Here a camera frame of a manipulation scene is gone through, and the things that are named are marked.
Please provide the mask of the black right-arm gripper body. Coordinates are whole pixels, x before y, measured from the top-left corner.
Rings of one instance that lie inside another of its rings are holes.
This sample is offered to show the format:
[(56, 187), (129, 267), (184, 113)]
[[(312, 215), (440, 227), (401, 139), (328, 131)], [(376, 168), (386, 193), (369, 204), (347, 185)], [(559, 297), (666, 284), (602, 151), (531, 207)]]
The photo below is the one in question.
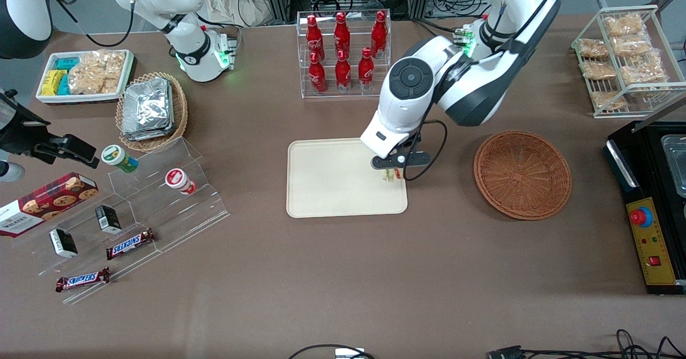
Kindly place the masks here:
[(2, 91), (2, 151), (29, 157), (50, 157), (51, 122), (17, 103), (15, 91)]

